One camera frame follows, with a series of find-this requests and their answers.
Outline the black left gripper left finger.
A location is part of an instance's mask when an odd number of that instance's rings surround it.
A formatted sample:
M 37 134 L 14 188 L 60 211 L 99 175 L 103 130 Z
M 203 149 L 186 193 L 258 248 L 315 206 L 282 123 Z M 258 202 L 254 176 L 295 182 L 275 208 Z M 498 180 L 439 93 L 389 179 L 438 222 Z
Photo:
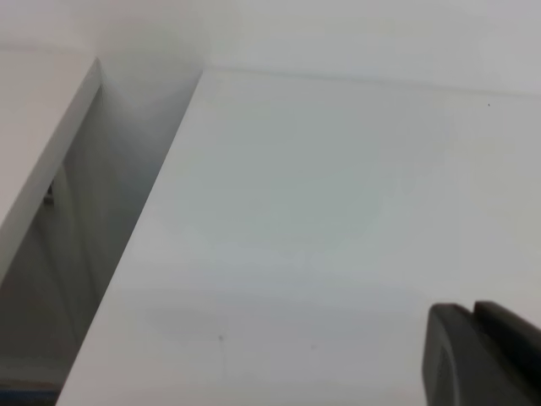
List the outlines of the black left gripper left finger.
M 540 404 L 540 372 L 518 370 L 458 304 L 430 307 L 422 375 L 428 405 Z

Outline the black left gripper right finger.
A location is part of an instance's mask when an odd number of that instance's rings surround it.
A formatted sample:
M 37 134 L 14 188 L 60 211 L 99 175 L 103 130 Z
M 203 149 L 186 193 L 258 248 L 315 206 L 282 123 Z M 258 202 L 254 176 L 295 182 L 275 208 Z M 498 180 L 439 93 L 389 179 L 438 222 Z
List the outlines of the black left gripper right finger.
M 540 329 L 507 308 L 478 301 L 473 314 L 505 357 L 521 372 L 540 372 Z

